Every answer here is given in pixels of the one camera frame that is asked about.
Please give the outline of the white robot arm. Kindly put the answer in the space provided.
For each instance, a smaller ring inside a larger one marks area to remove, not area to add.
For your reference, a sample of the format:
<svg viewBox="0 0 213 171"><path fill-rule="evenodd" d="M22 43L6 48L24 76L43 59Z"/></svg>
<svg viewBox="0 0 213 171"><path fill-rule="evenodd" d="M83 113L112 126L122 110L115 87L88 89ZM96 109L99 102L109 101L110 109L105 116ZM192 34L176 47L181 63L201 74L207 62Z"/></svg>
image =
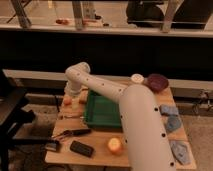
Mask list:
<svg viewBox="0 0 213 171"><path fill-rule="evenodd" d="M71 96L77 96L81 87L87 86L119 104L131 171L176 171L158 104L149 88L93 76L86 62L68 67L65 75Z"/></svg>

